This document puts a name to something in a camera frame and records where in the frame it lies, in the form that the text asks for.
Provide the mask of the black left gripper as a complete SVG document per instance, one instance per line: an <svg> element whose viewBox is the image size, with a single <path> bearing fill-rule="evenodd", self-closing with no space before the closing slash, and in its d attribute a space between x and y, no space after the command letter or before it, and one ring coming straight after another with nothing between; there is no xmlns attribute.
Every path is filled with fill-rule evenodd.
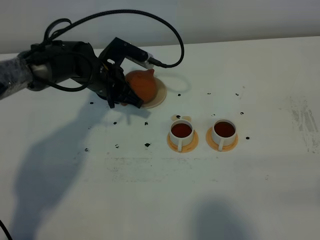
<svg viewBox="0 0 320 240"><path fill-rule="evenodd" d="M26 58L34 76L28 86L31 91L42 91L48 87L68 91L59 86L65 80L72 79L79 87L75 91L87 88L102 99L107 100L111 109L115 102L141 108L144 101L126 83L121 67L101 61L89 43L82 41L53 41Z"/></svg>

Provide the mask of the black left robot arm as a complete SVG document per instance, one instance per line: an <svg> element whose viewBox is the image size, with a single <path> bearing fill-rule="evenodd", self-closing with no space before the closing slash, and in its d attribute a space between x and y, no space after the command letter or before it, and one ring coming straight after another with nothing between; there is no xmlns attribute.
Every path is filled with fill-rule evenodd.
<svg viewBox="0 0 320 240"><path fill-rule="evenodd" d="M99 56L82 41L54 40L27 58L22 54L0 62L0 98L23 89L42 91L48 87L69 93L89 89L107 101L140 108L144 101L127 83L121 64L124 59L143 65L144 50L115 38Z"/></svg>

